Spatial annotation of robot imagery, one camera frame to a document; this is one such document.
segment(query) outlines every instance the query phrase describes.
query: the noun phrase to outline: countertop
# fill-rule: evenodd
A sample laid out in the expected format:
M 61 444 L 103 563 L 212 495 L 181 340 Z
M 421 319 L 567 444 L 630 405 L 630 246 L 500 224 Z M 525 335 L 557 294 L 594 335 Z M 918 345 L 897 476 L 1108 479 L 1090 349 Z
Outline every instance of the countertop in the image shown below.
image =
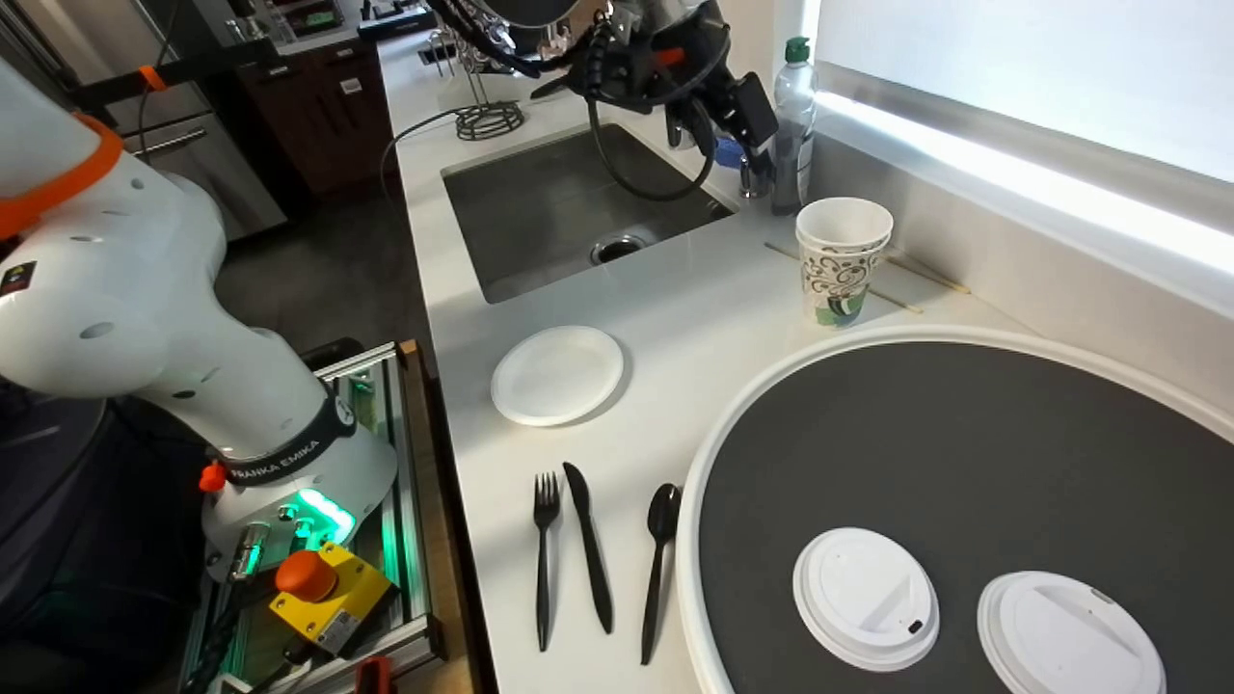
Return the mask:
M 423 66 L 418 51 L 421 38 L 397 38 L 378 51 L 392 132 L 472 105 L 468 80 Z M 791 246 L 791 222 L 775 222 L 759 205 L 744 205 L 729 222 L 631 258 L 485 304 L 444 189 L 444 171 L 480 165 L 565 132 L 583 132 L 585 125 L 583 102 L 572 93 L 530 105 L 525 93 L 538 89 L 538 80 L 485 76 L 485 89 L 491 97 L 521 102 L 530 125 L 504 139 L 460 142 L 451 121 L 439 121 L 397 142 L 397 171 L 409 201 L 496 688 L 511 694 L 699 692 L 675 599 L 669 601 L 656 661 L 639 666 L 639 608 L 651 569 L 644 516 L 656 488 L 681 481 L 726 408 L 738 405 L 759 374 L 801 350 L 901 327 L 1023 327 L 968 288 L 933 282 L 901 263 L 888 263 L 870 279 L 874 299 L 851 327 L 818 327 L 801 310 L 800 268 L 780 251 Z M 600 121 L 625 125 L 651 150 L 663 150 L 660 115 L 604 112 Z M 699 165 L 685 150 L 663 156 L 681 174 Z M 739 205 L 726 184 L 726 178 L 710 178 L 712 198 Z M 491 405 L 491 374 L 512 345 L 557 326 L 594 326 L 616 335 L 631 378 L 604 412 L 583 423 L 511 423 Z M 604 635 L 594 617 L 579 516 L 572 500 L 565 500 L 557 536 L 565 551 L 557 632 L 552 647 L 538 653 L 531 479 L 558 471 L 567 461 L 583 467 L 594 489 L 616 628 Z

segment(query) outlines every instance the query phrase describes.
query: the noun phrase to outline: stainless steel sink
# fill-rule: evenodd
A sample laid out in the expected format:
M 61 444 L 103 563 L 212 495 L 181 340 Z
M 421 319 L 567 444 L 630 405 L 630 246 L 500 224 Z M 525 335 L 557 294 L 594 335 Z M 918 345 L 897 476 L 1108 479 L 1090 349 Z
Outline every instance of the stainless steel sink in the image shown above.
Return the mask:
M 613 165 L 639 189 L 685 178 L 621 129 L 600 129 Z M 639 201 L 599 162 L 591 132 L 444 178 L 491 304 L 729 218 L 694 189 Z

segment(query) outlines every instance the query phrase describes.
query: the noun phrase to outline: knife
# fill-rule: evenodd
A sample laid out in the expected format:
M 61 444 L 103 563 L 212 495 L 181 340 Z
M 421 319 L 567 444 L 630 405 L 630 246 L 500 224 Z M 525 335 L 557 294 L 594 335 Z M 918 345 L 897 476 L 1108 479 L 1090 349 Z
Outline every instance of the knife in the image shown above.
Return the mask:
M 591 599 L 594 599 L 594 612 L 600 617 L 600 628 L 613 632 L 613 594 L 611 594 L 611 579 L 604 579 L 604 563 L 600 563 L 600 543 L 594 540 L 594 526 L 591 526 L 591 489 L 579 467 L 565 462 L 567 471 L 567 488 L 575 497 L 575 513 L 583 526 L 583 551 L 585 551 L 585 579 L 591 579 Z

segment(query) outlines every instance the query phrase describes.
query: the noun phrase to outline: paper cup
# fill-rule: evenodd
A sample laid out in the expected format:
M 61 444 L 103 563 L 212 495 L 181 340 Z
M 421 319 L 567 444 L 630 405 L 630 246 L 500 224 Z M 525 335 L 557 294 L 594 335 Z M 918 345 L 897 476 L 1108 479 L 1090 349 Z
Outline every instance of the paper cup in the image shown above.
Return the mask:
M 801 288 L 818 326 L 851 326 L 883 263 L 894 218 L 860 198 L 824 198 L 800 214 Z

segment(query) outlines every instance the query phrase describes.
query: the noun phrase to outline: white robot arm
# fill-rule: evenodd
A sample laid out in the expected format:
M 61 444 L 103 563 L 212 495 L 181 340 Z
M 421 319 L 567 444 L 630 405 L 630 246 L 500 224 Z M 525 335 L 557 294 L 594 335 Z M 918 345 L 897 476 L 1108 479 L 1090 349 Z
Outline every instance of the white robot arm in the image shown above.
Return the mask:
M 0 374 L 53 398 L 144 398 L 216 446 L 228 481 L 203 500 L 208 572 L 300 513 L 327 540 L 392 481 L 392 446 L 337 412 L 337 398 L 274 332 L 235 326 L 212 282 L 216 205 L 120 156 L 84 193 L 19 222 L 16 198 L 89 160 L 103 134 L 44 102 L 0 62 Z

